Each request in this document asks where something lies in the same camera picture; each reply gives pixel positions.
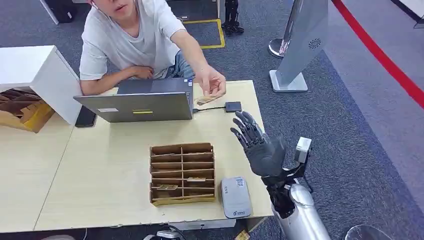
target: cardboard box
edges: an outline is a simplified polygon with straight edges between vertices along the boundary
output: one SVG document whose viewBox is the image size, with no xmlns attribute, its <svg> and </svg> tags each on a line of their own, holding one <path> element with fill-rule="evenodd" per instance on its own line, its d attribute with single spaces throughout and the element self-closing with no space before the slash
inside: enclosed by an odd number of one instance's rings
<svg viewBox="0 0 424 240">
<path fill-rule="evenodd" d="M 155 206 L 215 200 L 215 156 L 210 143 L 151 147 L 150 174 L 150 202 Z"/>
<path fill-rule="evenodd" d="M 36 94 L 18 90 L 0 93 L 0 125 L 38 133 L 55 111 Z"/>
</svg>

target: light wood desk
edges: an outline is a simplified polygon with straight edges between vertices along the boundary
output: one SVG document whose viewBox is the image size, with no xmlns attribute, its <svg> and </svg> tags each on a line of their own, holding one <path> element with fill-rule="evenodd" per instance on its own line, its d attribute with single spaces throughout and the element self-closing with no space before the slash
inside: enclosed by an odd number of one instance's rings
<svg viewBox="0 0 424 240">
<path fill-rule="evenodd" d="M 0 233 L 34 229 L 72 129 L 57 114 L 39 133 L 0 126 Z"/>
<path fill-rule="evenodd" d="M 201 94 L 195 84 L 194 96 Z M 263 127 L 252 81 L 228 82 L 227 94 L 205 107 L 235 101 Z M 266 187 L 230 132 L 233 117 L 223 109 L 182 121 L 111 124 L 98 117 L 93 128 L 75 128 L 35 230 L 226 219 L 218 193 L 208 203 L 155 207 L 149 202 L 149 147 L 196 142 L 214 146 L 217 186 L 224 177 L 243 176 L 253 207 L 250 217 L 273 215 Z"/>
</svg>

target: red line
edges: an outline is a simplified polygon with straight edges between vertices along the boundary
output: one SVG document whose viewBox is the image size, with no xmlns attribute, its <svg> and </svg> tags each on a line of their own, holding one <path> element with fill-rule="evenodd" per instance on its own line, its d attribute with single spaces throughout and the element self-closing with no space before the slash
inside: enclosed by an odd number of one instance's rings
<svg viewBox="0 0 424 240">
<path fill-rule="evenodd" d="M 342 0 L 332 0 L 340 14 L 363 42 L 366 48 L 374 55 L 386 71 L 405 89 L 408 95 L 424 109 L 424 92 L 412 81 L 377 45 L 376 42 L 362 28 Z"/>
</svg>

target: floor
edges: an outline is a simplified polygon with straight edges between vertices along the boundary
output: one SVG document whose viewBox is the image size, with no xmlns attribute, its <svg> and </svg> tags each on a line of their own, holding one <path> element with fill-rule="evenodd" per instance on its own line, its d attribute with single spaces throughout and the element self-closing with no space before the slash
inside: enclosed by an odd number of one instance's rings
<svg viewBox="0 0 424 240">
<path fill-rule="evenodd" d="M 414 21 L 390 0 L 343 2 L 389 57 L 424 89 L 424 71 L 420 71 L 424 30 L 413 29 Z M 291 0 L 241 1 L 239 21 L 245 33 L 225 37 L 225 48 L 205 49 L 207 60 L 229 81 L 253 80 L 268 134 L 284 136 L 289 149 L 294 149 L 300 136 L 312 138 L 313 160 L 307 177 L 331 239 L 342 239 L 357 224 L 378 227 L 393 239 L 424 239 L 424 183 L 420 176 L 424 150 L 419 145 L 424 139 L 424 110 L 368 52 L 331 2 L 328 43 L 303 71 L 309 91 L 274 93 L 268 71 L 275 69 L 279 60 L 268 54 L 266 46 L 282 35 L 292 4 Z M 79 72 L 87 7 L 79 7 L 73 23 L 56 26 L 38 1 L 15 0 L 2 5 L 0 47 L 56 45 Z M 293 164 L 289 161 L 293 154 L 288 152 L 287 166 Z M 242 227 L 243 222 L 238 222 L 235 228 L 190 231 L 187 235 L 193 240 L 229 240 Z M 87 239 L 142 239 L 157 228 L 92 228 Z M 0 238 L 41 239 L 56 233 L 9 233 Z M 84 236 L 83 229 L 59 233 L 76 239 Z M 284 236 L 270 218 L 251 239 Z"/>
</svg>

